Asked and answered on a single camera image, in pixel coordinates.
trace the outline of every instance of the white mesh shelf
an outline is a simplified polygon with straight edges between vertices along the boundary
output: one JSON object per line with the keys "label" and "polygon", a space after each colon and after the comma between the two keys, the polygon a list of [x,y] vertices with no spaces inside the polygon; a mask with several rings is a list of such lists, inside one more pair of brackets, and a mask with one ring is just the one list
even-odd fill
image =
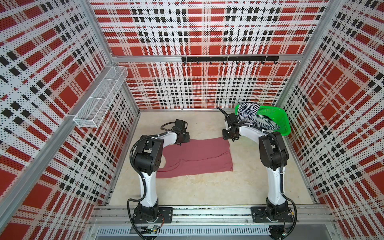
{"label": "white mesh shelf", "polygon": [[126,67],[113,66],[81,107],[74,121],[80,127],[99,127],[128,75]]}

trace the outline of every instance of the plaid wall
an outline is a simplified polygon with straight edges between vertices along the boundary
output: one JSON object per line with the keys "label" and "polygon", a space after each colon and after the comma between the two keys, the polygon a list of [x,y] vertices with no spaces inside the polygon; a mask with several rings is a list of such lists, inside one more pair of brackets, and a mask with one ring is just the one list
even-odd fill
{"label": "plaid wall", "polygon": [[[78,1],[0,2],[0,200],[106,65]],[[107,195],[133,116],[119,93],[98,129],[75,128],[0,239],[80,239]]]}
{"label": "plaid wall", "polygon": [[290,140],[347,239],[384,237],[384,2],[343,0],[283,108]]}
{"label": "plaid wall", "polygon": [[121,63],[140,109],[274,105],[296,62]]}
{"label": "plaid wall", "polygon": [[328,0],[90,0],[116,56],[303,53]]}

